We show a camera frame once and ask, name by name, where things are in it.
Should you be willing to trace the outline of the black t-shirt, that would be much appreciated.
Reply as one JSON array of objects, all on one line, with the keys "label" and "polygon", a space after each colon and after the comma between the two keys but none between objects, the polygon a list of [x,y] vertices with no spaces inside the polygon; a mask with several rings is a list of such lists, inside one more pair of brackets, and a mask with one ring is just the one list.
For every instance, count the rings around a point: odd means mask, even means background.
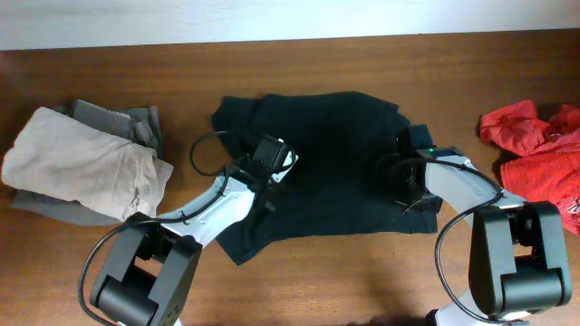
[{"label": "black t-shirt", "polygon": [[403,187],[380,175],[410,121],[394,103],[356,91],[310,96],[226,97],[211,117],[233,158],[269,135],[298,160],[282,187],[264,194],[242,221],[217,238],[235,264],[273,242],[312,235],[433,234],[441,202],[395,196]]}]

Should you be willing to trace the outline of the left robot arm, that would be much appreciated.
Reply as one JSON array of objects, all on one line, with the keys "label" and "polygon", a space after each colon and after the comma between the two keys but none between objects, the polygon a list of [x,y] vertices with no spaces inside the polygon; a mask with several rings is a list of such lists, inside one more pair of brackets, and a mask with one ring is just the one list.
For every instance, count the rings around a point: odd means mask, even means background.
[{"label": "left robot arm", "polygon": [[262,136],[211,173],[213,184],[186,205],[157,217],[130,216],[93,247],[81,269],[83,312],[101,325],[179,325],[204,247],[246,218],[297,160],[282,139]]}]

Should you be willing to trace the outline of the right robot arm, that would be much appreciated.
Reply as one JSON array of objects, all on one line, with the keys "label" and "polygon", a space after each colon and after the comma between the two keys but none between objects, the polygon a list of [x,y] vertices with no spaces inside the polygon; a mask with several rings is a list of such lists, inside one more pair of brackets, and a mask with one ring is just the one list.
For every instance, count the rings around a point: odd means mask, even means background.
[{"label": "right robot arm", "polygon": [[[529,202],[478,171],[455,147],[437,147],[424,125],[403,129],[397,150],[375,164],[397,187],[408,210],[440,199],[457,211],[438,234],[434,261],[449,305],[429,312],[428,325],[524,325],[529,315],[568,304],[573,284],[558,209]],[[456,295],[444,275],[441,247],[450,229],[471,230],[469,288]]]}]

